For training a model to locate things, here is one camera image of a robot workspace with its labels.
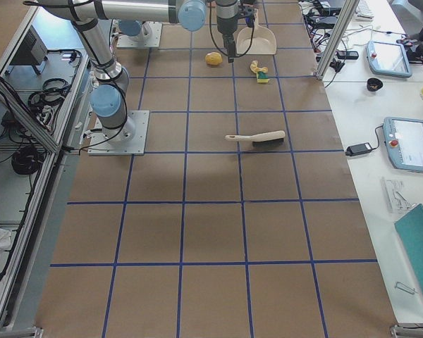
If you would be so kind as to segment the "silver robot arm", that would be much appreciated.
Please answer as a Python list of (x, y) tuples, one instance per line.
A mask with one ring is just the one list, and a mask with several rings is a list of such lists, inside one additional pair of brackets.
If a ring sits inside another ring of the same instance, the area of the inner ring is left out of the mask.
[(144, 41), (152, 36), (152, 28), (147, 21), (120, 20), (118, 28), (121, 33), (135, 41)]
[(56, 17), (71, 21), (102, 83), (128, 83), (122, 65), (111, 52), (109, 38), (102, 34), (98, 20), (141, 20), (181, 24), (194, 32), (205, 21), (205, 1), (24, 1), (40, 6)]

